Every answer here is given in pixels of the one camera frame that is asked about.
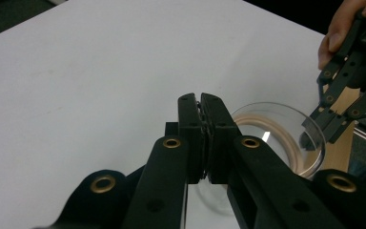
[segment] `screw hole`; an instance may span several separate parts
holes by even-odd
[[[350,186],[350,184],[346,180],[341,178],[334,178],[334,183],[343,187]]]
[[[164,207],[165,203],[162,201],[162,199],[159,198],[152,199],[147,203],[147,209],[152,213],[157,213],[161,211]]]
[[[297,212],[306,213],[310,211],[309,204],[299,198],[295,199],[291,205]]]
[[[353,114],[354,116],[359,115],[359,110],[352,110],[352,114]]]
[[[332,102],[332,101],[334,100],[334,97],[333,97],[333,96],[331,96],[331,95],[328,95],[328,96],[326,97],[326,100],[327,100],[328,102]]]
[[[105,187],[109,186],[110,184],[111,184],[111,182],[108,179],[101,179],[96,182],[96,186],[98,188],[105,188]]]

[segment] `brass screw insert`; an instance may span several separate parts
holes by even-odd
[[[254,149],[260,146],[260,143],[253,138],[243,138],[241,141],[242,145],[244,145],[245,147]]]
[[[328,175],[326,179],[328,183],[332,185],[332,187],[345,193],[353,193],[357,190],[356,185],[346,177],[339,175]]]
[[[91,183],[91,191],[96,194],[109,192],[115,186],[115,178],[110,175],[97,177]]]
[[[169,138],[163,141],[163,146],[170,149],[177,148],[180,146],[180,144],[180,140],[176,138]]]

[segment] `white tabletop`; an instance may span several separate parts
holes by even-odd
[[[73,0],[0,33],[0,228],[48,226],[146,163],[177,98],[317,105],[322,35],[241,0]],[[187,228],[235,228],[190,187]]]

